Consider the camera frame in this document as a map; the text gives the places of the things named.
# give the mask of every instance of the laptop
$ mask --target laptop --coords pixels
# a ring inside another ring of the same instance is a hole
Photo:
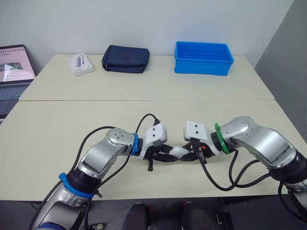
[[[0,47],[0,119],[4,119],[35,78],[24,45]]]

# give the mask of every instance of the white box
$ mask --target white box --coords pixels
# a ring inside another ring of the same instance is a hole
[[[85,53],[70,55],[67,57],[67,60],[73,74],[76,77],[94,71],[94,68],[90,61],[87,59]]]

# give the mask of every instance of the laptop keyboard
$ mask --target laptop keyboard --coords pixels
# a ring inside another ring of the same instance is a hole
[[[28,86],[0,88],[0,100],[19,99]]]

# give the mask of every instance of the gray wall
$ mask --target gray wall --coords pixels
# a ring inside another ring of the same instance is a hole
[[[307,137],[307,1],[295,0],[255,67],[296,129]]]

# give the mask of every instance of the blue ring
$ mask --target blue ring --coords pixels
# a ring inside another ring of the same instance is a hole
[[[137,151],[139,151],[138,142],[139,142],[139,137],[138,137],[138,135],[135,133],[135,134],[134,134],[134,144],[133,144],[132,152],[131,152],[131,154],[130,154],[131,156],[134,156],[135,153],[136,153]]]
[[[67,181],[67,178],[66,178],[66,173],[62,172],[60,175],[59,175],[59,179],[63,181],[63,185],[64,187],[70,191],[71,193],[77,195],[77,196],[81,196],[81,197],[84,197],[84,198],[92,198],[94,196],[94,194],[90,194],[90,193],[83,193],[83,192],[80,192],[79,190],[73,188]]]

